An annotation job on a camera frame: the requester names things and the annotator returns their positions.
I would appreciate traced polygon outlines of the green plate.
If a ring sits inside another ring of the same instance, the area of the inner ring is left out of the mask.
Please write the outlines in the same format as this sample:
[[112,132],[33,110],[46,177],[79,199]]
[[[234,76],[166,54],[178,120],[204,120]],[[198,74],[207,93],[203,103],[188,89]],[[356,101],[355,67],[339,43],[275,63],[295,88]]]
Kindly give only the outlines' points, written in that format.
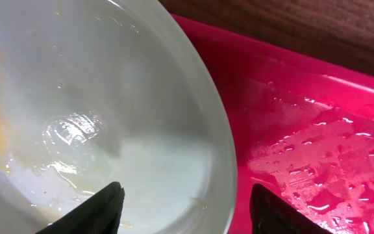
[[120,233],[226,233],[227,113],[158,1],[0,0],[0,233],[37,233],[109,183]]

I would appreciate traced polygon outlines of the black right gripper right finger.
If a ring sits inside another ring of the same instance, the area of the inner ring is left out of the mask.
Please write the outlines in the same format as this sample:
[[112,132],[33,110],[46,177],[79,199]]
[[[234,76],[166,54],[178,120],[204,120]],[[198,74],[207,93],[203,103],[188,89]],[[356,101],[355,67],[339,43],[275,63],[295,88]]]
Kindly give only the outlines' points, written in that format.
[[249,211],[252,234],[330,234],[261,184],[254,184]]

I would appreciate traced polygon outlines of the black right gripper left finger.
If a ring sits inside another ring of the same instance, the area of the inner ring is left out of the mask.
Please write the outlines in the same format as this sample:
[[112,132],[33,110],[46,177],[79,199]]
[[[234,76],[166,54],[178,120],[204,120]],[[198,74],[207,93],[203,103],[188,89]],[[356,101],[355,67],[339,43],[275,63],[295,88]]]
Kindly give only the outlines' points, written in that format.
[[112,182],[36,234],[117,234],[125,191]]

